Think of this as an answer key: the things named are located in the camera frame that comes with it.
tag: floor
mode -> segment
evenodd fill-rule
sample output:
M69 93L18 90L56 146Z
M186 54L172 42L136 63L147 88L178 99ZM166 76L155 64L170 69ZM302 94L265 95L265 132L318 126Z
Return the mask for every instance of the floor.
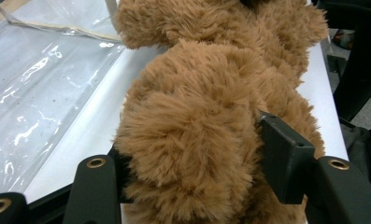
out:
M330 72L327 55L342 57L346 60L349 58L350 55L349 50L341 49L331 42L331 39L335 35L335 33L336 29L331 29L330 37L327 37L321 42L322 53L324 54L325 65L327 68L328 77L330 79L331 90L333 92L339 82L339 77L337 73ZM359 112L359 114L351 121L351 123L355 126L366 128L367 130L371 129L371 99L369 99L369 101Z

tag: teddy bear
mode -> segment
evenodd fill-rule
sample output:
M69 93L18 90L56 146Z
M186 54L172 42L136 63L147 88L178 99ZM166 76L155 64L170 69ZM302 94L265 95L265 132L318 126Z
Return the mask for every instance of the teddy bear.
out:
M324 13L304 0L121 0L129 49L165 47L127 92L114 147L128 164L130 223L305 223L264 178L261 111L324 154L296 88Z

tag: brown fur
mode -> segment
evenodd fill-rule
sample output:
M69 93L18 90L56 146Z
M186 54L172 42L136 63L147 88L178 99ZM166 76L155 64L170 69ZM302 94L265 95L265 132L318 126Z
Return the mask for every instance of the brown fur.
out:
M326 36L301 0L121 0L130 48L171 47L128 91L115 148L132 156L132 223L304 223L264 180L259 111L284 119L323 155L311 106L295 90L307 48Z

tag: white surface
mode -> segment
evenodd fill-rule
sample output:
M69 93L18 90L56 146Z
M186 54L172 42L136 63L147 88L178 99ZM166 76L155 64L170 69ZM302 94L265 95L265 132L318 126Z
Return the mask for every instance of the white surface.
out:
M348 161L320 44L310 49L309 66L302 80L305 82L298 88L298 91L311 105L314 105L312 114L317 118L317 124L320 127L325 155Z

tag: plastic bag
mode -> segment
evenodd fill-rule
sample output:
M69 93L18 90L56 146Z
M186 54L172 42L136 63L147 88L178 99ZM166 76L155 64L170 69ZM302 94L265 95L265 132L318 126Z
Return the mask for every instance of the plastic bag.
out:
M0 22L0 192L23 192L124 46Z
M111 22L116 7L116 0L7 0L0 13L15 25L121 42Z

